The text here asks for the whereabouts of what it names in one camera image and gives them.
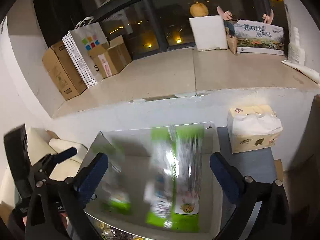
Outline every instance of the packaged food item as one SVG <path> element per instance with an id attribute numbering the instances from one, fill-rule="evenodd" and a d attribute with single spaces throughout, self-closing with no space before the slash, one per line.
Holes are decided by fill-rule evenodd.
<path id="1" fill-rule="evenodd" d="M 172 228 L 198 231 L 203 126 L 188 125 L 176 130 L 175 203 Z"/>
<path id="2" fill-rule="evenodd" d="M 89 56 L 101 72 L 103 78 L 120 73 L 131 61 L 131 56 L 121 36 L 88 51 Z"/>
<path id="3" fill-rule="evenodd" d="M 108 153 L 108 169 L 97 188 L 97 196 L 102 208 L 106 211 L 130 214 L 130 199 L 125 190 L 124 178 L 121 173 L 124 154 L 120 149 L 113 147 L 105 138 L 100 143 L 97 141 L 95 146 L 89 150 L 92 150 L 94 153 Z"/>
<path id="4" fill-rule="evenodd" d="M 144 238 L 113 228 L 96 219 L 94 219 L 93 225 L 104 240 L 144 240 Z"/>
<path id="5" fill-rule="evenodd" d="M 109 168 L 101 181 L 101 187 L 105 191 L 103 207 L 111 212 L 130 214 L 130 199 L 124 189 L 121 168 L 115 163 L 109 162 Z"/>
<path id="6" fill-rule="evenodd" d="M 151 169 L 154 171 L 154 178 L 148 182 L 145 190 L 144 198 L 150 203 L 146 222 L 170 228 L 176 163 L 173 144 L 167 128 L 152 130 L 151 138 L 153 142 Z"/>

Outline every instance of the shopping bag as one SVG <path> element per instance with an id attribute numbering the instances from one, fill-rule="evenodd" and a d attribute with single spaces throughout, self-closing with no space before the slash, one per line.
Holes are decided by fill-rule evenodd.
<path id="1" fill-rule="evenodd" d="M 88 88 L 103 80 L 99 68 L 90 58 L 88 51 L 99 44 L 108 42 L 100 24 L 91 24 L 92 20 L 93 17 L 87 17 L 62 38 L 73 64 Z"/>

